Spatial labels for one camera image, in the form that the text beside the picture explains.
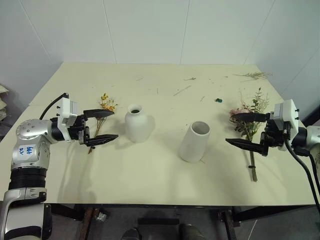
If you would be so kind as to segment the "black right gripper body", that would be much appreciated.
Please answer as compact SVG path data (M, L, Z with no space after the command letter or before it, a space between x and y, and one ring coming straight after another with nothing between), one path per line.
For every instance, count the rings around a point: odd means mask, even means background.
M264 131L260 135L260 145L262 145L262 149L281 148L283 144L283 131L278 129L274 120L268 120Z

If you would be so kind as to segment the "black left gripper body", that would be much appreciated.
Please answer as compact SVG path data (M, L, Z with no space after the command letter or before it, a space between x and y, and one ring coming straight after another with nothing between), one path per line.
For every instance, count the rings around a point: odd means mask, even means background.
M89 127L86 126L88 120L83 114L78 115L72 126L67 128L69 137L71 140L78 141L80 145L88 146L88 140L90 139Z

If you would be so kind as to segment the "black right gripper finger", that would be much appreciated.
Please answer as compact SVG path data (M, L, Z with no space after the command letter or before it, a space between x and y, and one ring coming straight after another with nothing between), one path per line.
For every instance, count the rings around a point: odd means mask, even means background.
M253 143L249 140L240 138L226 138L225 140L231 145L238 147L242 150L256 152L261 154L262 156L268 155L269 147L266 145Z
M270 119L270 113L242 112L234 114L230 118L233 122L242 121L246 123L259 122L264 123Z

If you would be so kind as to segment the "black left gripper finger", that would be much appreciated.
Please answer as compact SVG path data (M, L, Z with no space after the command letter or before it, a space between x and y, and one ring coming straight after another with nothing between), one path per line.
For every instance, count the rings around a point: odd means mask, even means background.
M88 147L95 147L95 146L98 146L98 145L103 145L103 144L106 144L108 142L111 142L111 141L115 140L118 137L119 137L118 134L97 135L96 137L89 138L87 140L87 146Z
M108 116L114 115L115 113L108 109L89 109L84 110L83 115L86 118L106 118Z

